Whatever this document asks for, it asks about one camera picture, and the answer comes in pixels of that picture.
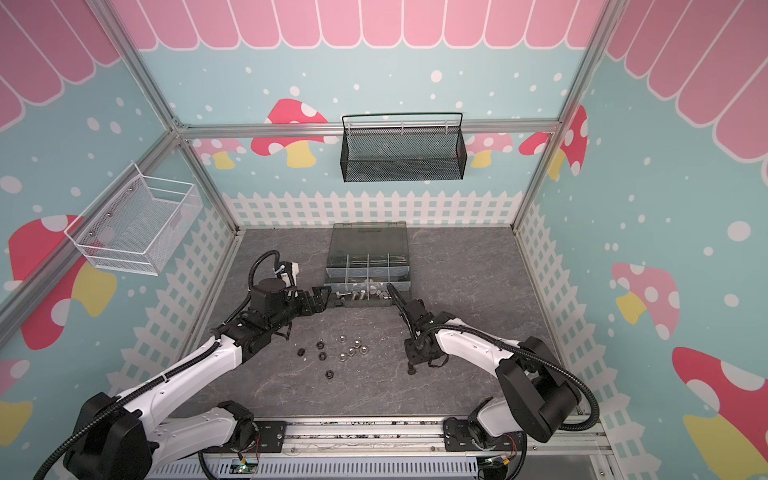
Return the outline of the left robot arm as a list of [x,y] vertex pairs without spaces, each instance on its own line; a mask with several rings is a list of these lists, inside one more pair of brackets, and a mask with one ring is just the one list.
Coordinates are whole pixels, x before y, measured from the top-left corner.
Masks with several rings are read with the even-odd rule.
[[214,380],[253,358],[274,336],[289,338],[298,317],[325,311],[328,286],[301,290],[299,268],[276,250],[262,254],[247,276],[248,293],[212,328],[196,351],[134,388],[99,393],[81,407],[72,434],[43,461],[78,479],[143,479],[155,469],[210,447],[247,450],[258,440],[253,414],[234,401],[185,419],[172,413]]

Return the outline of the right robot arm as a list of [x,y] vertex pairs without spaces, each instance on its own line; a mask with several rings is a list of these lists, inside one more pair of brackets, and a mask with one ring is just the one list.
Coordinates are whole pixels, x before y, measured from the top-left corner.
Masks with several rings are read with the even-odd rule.
[[[539,338],[503,339],[442,312],[434,315],[421,300],[406,302],[389,283],[387,292],[407,326],[404,341],[408,373],[425,364],[441,368],[453,357],[461,358],[491,374],[503,396],[488,397],[461,423],[448,420],[446,433],[457,442],[470,441],[490,450],[520,434],[546,443],[559,430],[581,432],[599,420],[598,400],[578,376],[566,370]],[[462,424],[466,431],[458,433]]]

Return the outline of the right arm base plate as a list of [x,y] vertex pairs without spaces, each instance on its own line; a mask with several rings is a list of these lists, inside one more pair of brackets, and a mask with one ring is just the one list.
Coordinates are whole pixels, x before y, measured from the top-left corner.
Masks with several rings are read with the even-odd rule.
[[466,418],[448,417],[442,423],[442,433],[447,452],[512,452],[524,443],[522,431],[493,437],[478,422]]

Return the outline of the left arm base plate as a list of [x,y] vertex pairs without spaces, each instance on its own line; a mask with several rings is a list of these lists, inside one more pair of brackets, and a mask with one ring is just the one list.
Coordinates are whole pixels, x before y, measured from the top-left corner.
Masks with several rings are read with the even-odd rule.
[[281,453],[287,426],[285,421],[251,421],[244,429],[245,443],[237,450],[249,454]]

